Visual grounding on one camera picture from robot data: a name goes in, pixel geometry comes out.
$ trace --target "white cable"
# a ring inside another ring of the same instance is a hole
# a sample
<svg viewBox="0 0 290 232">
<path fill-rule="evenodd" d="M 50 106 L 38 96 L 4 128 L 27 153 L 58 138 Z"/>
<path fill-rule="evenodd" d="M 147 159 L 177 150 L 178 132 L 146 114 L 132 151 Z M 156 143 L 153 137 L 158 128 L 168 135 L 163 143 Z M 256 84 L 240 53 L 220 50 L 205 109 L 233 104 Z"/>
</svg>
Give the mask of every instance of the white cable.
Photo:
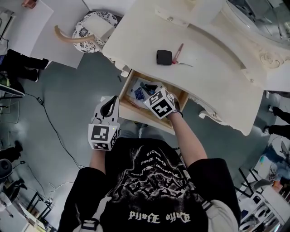
<svg viewBox="0 0 290 232">
<path fill-rule="evenodd" d="M 63 184 L 61 184 L 61 185 L 59 185 L 57 188 L 56 188 L 52 183 L 49 183 L 49 186 L 52 187 L 52 188 L 54 189 L 54 191 L 49 191 L 49 192 L 48 192 L 48 193 L 49 193 L 49 196 L 50 196 L 49 199 L 51 199 L 51 200 L 53 201 L 53 198 L 51 197 L 51 194 L 50 194 L 50 193 L 55 193 L 55 191 L 56 191 L 58 188 L 62 187 L 63 185 L 65 185 L 65 184 L 67 184 L 67 183 L 71 183 L 71 184 L 73 184 L 74 182 L 67 181 L 67 182 L 65 182 L 65 183 L 63 183 Z"/>
</svg>

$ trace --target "white marker cube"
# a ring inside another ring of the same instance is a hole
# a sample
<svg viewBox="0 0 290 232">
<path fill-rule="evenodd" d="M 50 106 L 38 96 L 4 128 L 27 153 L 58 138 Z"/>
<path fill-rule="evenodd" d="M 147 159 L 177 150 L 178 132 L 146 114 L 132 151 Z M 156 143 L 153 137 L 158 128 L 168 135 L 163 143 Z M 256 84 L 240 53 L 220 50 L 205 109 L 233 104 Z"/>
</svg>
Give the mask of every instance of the white marker cube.
<svg viewBox="0 0 290 232">
<path fill-rule="evenodd" d="M 118 138 L 118 126 L 89 124 L 88 141 L 92 149 L 111 150 Z"/>
<path fill-rule="evenodd" d="M 165 88 L 160 89 L 144 103 L 159 119 L 175 110 L 174 99 Z"/>
</svg>

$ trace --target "red pen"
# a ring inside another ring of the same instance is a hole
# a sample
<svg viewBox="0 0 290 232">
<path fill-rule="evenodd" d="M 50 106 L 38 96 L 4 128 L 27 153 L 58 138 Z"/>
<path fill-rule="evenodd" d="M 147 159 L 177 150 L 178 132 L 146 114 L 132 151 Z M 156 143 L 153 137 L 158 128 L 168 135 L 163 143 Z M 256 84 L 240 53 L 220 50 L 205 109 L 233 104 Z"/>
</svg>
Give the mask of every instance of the red pen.
<svg viewBox="0 0 290 232">
<path fill-rule="evenodd" d="M 174 56 L 174 59 L 172 60 L 172 63 L 176 63 L 177 62 L 177 58 L 178 58 L 178 56 L 179 56 L 179 54 L 181 52 L 182 47 L 183 47 L 183 43 L 180 45 L 176 55 Z"/>
</svg>

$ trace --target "open drawer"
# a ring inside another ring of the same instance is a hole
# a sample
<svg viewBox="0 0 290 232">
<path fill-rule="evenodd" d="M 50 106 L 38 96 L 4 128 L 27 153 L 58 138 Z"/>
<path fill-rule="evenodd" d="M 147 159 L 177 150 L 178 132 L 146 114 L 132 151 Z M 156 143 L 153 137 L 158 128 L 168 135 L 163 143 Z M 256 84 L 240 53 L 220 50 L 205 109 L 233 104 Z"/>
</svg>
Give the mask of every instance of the open drawer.
<svg viewBox="0 0 290 232">
<path fill-rule="evenodd" d="M 132 86 L 132 83 L 139 77 L 148 80 L 150 82 L 160 82 L 160 80 L 148 77 L 146 75 L 143 75 L 139 72 L 132 70 L 119 96 L 120 99 L 119 116 L 132 121 L 137 121 L 148 124 L 150 126 L 157 127 L 174 135 L 175 132 L 173 130 L 171 122 L 167 118 L 159 120 L 149 109 L 139 107 L 134 103 L 134 98 L 127 95 L 128 88 L 130 88 Z M 188 100 L 189 94 L 173 85 L 170 85 L 165 82 L 162 83 L 167 89 L 167 91 L 173 93 L 178 98 L 180 103 L 180 110 L 182 111 Z"/>
</svg>

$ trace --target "floor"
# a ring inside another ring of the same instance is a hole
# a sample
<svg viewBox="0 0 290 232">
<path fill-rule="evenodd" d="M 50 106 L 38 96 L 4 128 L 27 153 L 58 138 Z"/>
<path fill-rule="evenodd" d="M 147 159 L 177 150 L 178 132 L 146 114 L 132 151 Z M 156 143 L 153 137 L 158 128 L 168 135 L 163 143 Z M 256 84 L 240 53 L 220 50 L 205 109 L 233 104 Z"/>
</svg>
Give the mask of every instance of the floor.
<svg viewBox="0 0 290 232">
<path fill-rule="evenodd" d="M 37 83 L 23 81 L 27 93 L 44 100 L 47 113 L 61 135 L 67 150 L 75 157 L 79 165 L 87 166 L 91 148 L 87 142 L 88 123 L 101 96 L 118 95 L 126 79 L 118 77 L 117 70 L 101 53 L 85 54 L 76 70 L 58 63 L 52 63 L 44 70 Z M 275 117 L 267 112 L 268 104 L 279 105 L 279 99 L 271 95 L 262 100 L 255 124 L 249 136 L 229 126 L 221 126 L 209 118 L 201 119 L 198 113 L 201 107 L 189 100 L 184 109 L 184 118 L 201 140 L 209 158 L 224 158 L 234 182 L 239 184 L 238 168 L 252 167 L 264 150 L 269 136 L 261 128 L 273 124 Z M 11 106 L 11 113 L 1 118 L 3 121 L 17 120 L 17 104 Z M 0 123 L 0 138 L 7 148 L 8 133 L 10 143 L 19 140 L 24 151 L 20 160 L 28 162 L 18 166 L 13 178 L 22 177 L 28 190 L 22 194 L 31 199 L 35 190 L 47 198 L 53 198 L 54 208 L 46 219 L 58 227 L 65 199 L 72 186 L 66 183 L 53 193 L 55 187 L 76 178 L 78 168 L 61 147 L 58 138 L 50 126 L 43 107 L 31 96 L 20 100 L 20 115 L 17 124 Z M 161 132 L 168 144 L 177 147 L 175 136 Z"/>
</svg>

